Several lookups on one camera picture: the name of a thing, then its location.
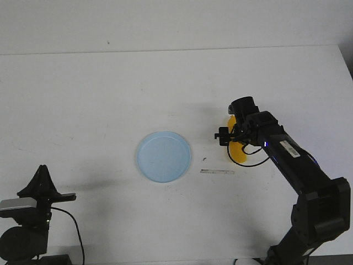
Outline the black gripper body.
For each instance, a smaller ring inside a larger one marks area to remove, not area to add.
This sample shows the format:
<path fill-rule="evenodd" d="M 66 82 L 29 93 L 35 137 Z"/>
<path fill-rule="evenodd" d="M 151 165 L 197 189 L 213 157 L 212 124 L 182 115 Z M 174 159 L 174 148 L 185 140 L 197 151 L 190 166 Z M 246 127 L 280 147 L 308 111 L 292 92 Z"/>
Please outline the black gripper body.
<path fill-rule="evenodd" d="M 71 202 L 76 200 L 76 193 L 44 192 L 44 193 L 24 193 L 18 192 L 20 199 L 28 203 L 26 208 L 21 208 L 17 217 L 19 225 L 33 229 L 49 228 L 52 217 L 52 205 L 54 203 Z"/>
<path fill-rule="evenodd" d="M 215 133 L 215 139 L 229 138 L 232 142 L 263 146 L 264 140 L 277 134 L 277 119 L 269 111 L 260 111 L 251 96 L 233 101 L 228 113 L 236 118 L 236 124 L 228 135 Z"/>

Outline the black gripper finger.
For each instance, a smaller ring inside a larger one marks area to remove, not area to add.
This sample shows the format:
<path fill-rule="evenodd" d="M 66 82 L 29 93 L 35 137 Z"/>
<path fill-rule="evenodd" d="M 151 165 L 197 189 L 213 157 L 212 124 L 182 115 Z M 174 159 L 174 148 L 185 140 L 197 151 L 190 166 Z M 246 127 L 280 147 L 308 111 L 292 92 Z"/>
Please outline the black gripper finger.
<path fill-rule="evenodd" d="M 47 165 L 43 165 L 44 167 L 44 180 L 45 180 L 45 189 L 48 193 L 52 193 L 52 194 L 58 194 L 58 191 L 51 179 L 51 176 L 50 176 L 50 172 L 49 172 L 49 169 L 47 167 Z"/>
<path fill-rule="evenodd" d="M 228 135 L 229 134 L 229 128 L 228 127 L 219 127 L 218 128 L 218 133 L 220 135 Z"/>
<path fill-rule="evenodd" d="M 220 146 L 228 146 L 230 142 L 231 142 L 231 139 L 229 138 L 219 138 Z"/>
<path fill-rule="evenodd" d="M 36 170 L 33 178 L 30 180 L 28 185 L 17 193 L 19 197 L 36 197 L 39 194 L 41 184 L 41 171 L 44 169 L 43 165 L 40 165 Z"/>

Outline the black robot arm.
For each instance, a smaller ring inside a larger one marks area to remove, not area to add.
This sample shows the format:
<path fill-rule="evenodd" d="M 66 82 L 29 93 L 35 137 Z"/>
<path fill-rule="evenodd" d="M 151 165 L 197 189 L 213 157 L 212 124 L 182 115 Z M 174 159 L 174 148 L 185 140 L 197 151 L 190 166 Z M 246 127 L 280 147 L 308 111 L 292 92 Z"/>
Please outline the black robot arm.
<path fill-rule="evenodd" d="M 74 200 L 75 193 L 57 191 L 47 165 L 40 165 L 16 198 L 1 200 L 1 218 L 17 223 L 1 235 L 1 259 L 6 264 L 71 264 L 68 254 L 46 253 L 52 205 Z"/>
<path fill-rule="evenodd" d="M 220 146 L 231 142 L 259 146 L 294 191 L 297 203 L 291 228 L 271 246 L 259 264 L 307 264 L 310 255 L 350 228 L 351 189 L 344 177 L 330 179 L 315 158 L 301 148 L 268 111 L 261 112 L 252 97 L 233 101 L 228 112 L 236 122 L 215 133 Z"/>

